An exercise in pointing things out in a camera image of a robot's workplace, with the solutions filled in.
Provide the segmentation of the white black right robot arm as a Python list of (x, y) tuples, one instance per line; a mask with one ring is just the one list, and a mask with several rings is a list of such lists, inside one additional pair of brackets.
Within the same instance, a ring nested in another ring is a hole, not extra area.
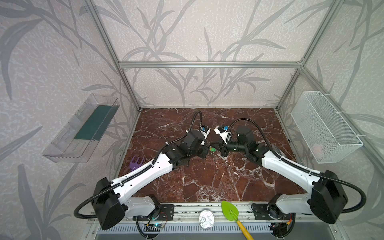
[(252, 163), (274, 171), (305, 190), (304, 194), (277, 194), (269, 202), (271, 217), (277, 214), (305, 214), (316, 216), (327, 224), (334, 224), (348, 202), (346, 193), (337, 176), (326, 171), (320, 173), (275, 154), (273, 149), (255, 141), (253, 132), (247, 127), (240, 127), (237, 140), (228, 140), (228, 126), (215, 127), (215, 133), (221, 137), (216, 149), (222, 156), (229, 153), (242, 153)]

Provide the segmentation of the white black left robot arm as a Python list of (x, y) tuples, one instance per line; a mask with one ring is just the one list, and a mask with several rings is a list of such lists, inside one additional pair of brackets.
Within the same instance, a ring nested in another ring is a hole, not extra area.
[[(200, 130), (190, 130), (179, 144), (166, 145), (156, 159), (133, 172), (111, 181), (107, 178), (99, 180), (94, 190), (94, 194), (99, 194), (99, 197), (91, 204), (102, 230), (114, 227), (125, 217), (147, 217), (158, 213), (161, 205), (155, 197), (136, 198), (134, 195), (157, 178), (188, 166), (192, 158), (205, 159), (209, 150), (207, 137), (210, 131), (207, 126), (202, 126)], [(116, 188), (101, 194), (112, 186)]]

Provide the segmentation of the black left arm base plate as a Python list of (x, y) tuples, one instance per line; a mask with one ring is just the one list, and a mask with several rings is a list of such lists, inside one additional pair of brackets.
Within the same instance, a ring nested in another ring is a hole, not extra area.
[(175, 205), (162, 204), (160, 207), (156, 207), (152, 213), (148, 216), (135, 216), (133, 221), (171, 221), (174, 218)]

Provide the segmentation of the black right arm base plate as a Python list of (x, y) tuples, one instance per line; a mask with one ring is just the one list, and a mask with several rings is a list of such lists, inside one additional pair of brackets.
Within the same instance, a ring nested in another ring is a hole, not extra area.
[(253, 211), (256, 220), (287, 222), (292, 218), (291, 214), (284, 214), (276, 205), (252, 203), (251, 210)]

